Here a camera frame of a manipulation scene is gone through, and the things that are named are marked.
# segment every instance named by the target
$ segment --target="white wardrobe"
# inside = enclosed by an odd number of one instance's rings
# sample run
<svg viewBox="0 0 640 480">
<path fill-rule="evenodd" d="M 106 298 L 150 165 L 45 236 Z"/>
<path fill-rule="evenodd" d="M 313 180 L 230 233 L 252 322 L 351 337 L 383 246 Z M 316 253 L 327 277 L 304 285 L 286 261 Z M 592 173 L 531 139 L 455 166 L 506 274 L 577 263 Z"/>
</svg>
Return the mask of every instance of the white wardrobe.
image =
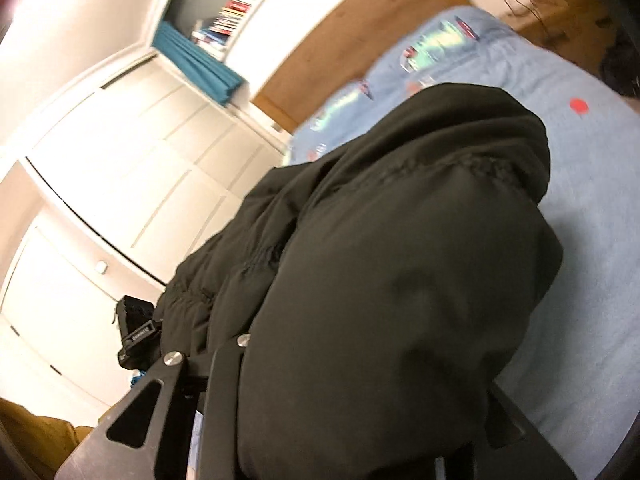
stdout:
<svg viewBox="0 0 640 480">
<path fill-rule="evenodd" d="M 129 389 L 115 303 L 155 302 L 274 145 L 158 58 L 50 129 L 0 182 L 0 397 L 96 424 Z"/>
</svg>

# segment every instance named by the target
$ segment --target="teal curtain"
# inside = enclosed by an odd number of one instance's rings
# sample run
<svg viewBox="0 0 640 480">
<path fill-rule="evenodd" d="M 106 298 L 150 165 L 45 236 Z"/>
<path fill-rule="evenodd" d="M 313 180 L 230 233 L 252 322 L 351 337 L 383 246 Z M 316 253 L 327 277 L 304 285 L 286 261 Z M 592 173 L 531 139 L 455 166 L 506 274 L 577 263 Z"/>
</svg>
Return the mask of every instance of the teal curtain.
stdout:
<svg viewBox="0 0 640 480">
<path fill-rule="evenodd" d="M 161 22 L 153 46 L 167 56 L 182 73 L 214 101 L 225 105 L 243 83 L 228 66 L 191 43 L 168 22 Z"/>
</svg>

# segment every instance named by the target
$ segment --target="metal rivet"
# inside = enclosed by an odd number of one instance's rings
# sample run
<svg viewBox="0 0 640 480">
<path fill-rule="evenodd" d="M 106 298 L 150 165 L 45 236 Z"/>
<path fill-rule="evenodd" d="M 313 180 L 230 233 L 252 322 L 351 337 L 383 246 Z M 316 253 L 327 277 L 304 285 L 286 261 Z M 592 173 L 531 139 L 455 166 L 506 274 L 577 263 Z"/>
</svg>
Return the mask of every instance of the metal rivet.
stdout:
<svg viewBox="0 0 640 480">
<path fill-rule="evenodd" d="M 182 354 L 180 352 L 169 352 L 164 355 L 163 361 L 167 366 L 179 365 L 182 362 Z"/>
<path fill-rule="evenodd" d="M 249 339 L 251 339 L 251 334 L 242 334 L 238 336 L 238 346 L 246 348 L 249 344 Z"/>
</svg>

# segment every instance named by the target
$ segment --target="black puffer jacket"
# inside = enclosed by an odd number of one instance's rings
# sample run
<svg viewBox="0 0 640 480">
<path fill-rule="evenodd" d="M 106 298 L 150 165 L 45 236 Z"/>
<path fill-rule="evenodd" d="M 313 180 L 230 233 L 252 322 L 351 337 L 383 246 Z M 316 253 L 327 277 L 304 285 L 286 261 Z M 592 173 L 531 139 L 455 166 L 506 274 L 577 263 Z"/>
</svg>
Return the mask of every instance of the black puffer jacket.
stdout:
<svg viewBox="0 0 640 480">
<path fill-rule="evenodd" d="M 549 165 L 535 115 L 499 89 L 445 84 L 264 177 L 156 311 L 163 352 L 251 333 L 246 476 L 424 478 L 472 438 L 561 263 L 537 208 Z"/>
</svg>

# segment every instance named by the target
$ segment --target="red dot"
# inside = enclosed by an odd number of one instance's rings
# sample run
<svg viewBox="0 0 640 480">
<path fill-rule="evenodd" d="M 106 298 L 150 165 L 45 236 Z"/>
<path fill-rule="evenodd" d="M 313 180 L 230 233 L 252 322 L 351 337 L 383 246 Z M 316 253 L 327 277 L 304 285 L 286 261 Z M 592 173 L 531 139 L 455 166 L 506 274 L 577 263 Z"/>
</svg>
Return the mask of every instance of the red dot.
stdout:
<svg viewBox="0 0 640 480">
<path fill-rule="evenodd" d="M 406 91 L 409 94 L 409 97 L 417 94 L 420 90 L 422 90 L 422 86 L 420 86 L 417 82 L 411 82 L 406 86 Z"/>
<path fill-rule="evenodd" d="M 589 111 L 589 105 L 582 99 L 571 99 L 569 106 L 578 115 L 583 115 Z"/>
</svg>

